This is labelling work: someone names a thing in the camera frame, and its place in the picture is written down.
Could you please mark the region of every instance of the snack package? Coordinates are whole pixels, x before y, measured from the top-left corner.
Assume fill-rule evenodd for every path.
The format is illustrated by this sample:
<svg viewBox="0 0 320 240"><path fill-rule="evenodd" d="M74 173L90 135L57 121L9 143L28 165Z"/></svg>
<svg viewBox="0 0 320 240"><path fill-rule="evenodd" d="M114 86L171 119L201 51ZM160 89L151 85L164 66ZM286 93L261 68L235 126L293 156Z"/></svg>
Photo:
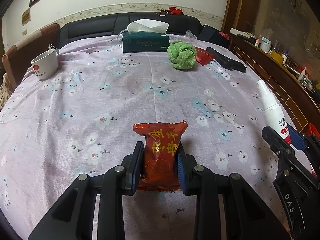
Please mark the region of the snack package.
<svg viewBox="0 0 320 240"><path fill-rule="evenodd" d="M187 127L186 121L140 123L133 126L136 133L146 137L144 170L138 189L165 191L180 188L175 154Z"/></svg>
<svg viewBox="0 0 320 240"><path fill-rule="evenodd" d="M199 62L202 66L209 64L214 59L214 55L206 50L197 47L195 49L197 51L196 62Z"/></svg>

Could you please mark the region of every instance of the green towel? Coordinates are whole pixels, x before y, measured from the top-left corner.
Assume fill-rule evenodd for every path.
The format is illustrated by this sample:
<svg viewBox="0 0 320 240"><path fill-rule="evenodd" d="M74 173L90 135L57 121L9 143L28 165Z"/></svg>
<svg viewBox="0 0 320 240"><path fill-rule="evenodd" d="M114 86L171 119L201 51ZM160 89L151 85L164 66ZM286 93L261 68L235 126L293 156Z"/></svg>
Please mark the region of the green towel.
<svg viewBox="0 0 320 240"><path fill-rule="evenodd" d="M168 47L167 53L176 69L189 69L196 63L197 52L190 43L174 41Z"/></svg>

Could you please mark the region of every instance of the black headboard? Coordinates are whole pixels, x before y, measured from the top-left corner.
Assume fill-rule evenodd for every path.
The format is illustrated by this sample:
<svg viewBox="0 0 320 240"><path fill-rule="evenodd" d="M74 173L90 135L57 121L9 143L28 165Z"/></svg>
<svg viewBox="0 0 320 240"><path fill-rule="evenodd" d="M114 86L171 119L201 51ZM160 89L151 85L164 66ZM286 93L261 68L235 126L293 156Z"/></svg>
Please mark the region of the black headboard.
<svg viewBox="0 0 320 240"><path fill-rule="evenodd" d="M197 18L187 15L160 16L155 12L117 13L91 17L71 23L61 28L59 49L64 45L85 38L116 35L125 30L129 23L139 19L151 19L169 23L167 33L183 35L187 30L198 36L203 29Z"/></svg>

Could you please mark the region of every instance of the white mug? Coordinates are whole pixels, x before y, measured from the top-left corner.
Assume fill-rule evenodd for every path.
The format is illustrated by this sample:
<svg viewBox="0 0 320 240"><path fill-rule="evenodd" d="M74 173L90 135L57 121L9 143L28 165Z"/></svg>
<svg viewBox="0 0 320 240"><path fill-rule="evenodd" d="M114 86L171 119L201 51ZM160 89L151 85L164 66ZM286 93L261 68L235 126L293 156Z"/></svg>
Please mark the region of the white mug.
<svg viewBox="0 0 320 240"><path fill-rule="evenodd" d="M31 61L33 70L40 80L52 76L58 68L59 49L49 49Z"/></svg>

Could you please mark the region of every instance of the green tissue box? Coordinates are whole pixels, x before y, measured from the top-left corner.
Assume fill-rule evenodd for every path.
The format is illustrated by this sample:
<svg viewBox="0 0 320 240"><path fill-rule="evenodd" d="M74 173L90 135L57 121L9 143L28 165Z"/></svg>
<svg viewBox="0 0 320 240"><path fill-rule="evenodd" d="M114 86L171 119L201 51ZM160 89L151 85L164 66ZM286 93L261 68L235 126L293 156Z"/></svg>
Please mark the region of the green tissue box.
<svg viewBox="0 0 320 240"><path fill-rule="evenodd" d="M164 33L122 33L122 50L128 52L167 51L169 36Z"/></svg>

